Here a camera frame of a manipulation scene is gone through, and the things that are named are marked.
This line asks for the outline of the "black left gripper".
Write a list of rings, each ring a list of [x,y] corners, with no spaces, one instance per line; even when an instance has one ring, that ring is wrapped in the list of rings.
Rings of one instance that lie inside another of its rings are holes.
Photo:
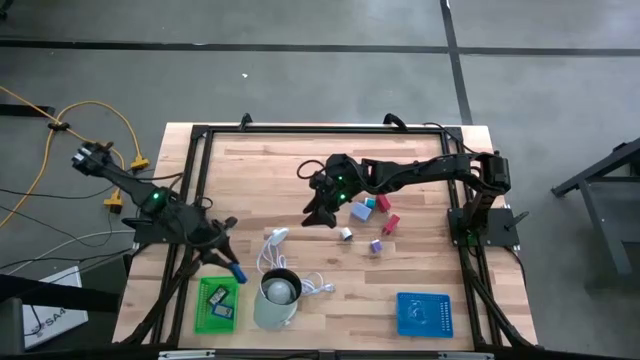
[[[230,246],[229,231],[235,227],[238,219],[228,217],[224,222],[219,220],[202,220],[192,231],[192,245],[197,248],[218,249],[231,263],[237,264],[238,259]],[[217,253],[202,251],[200,253],[202,264],[216,265],[221,268],[229,268],[227,261]]]

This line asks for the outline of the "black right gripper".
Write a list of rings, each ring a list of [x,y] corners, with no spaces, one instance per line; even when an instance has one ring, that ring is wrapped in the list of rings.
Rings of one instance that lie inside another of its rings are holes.
[[[301,223],[302,227],[327,226],[337,224],[335,214],[326,207],[340,207],[353,198],[353,176],[343,166],[316,171],[309,179],[309,187],[314,191],[313,199],[303,209],[309,214]]]

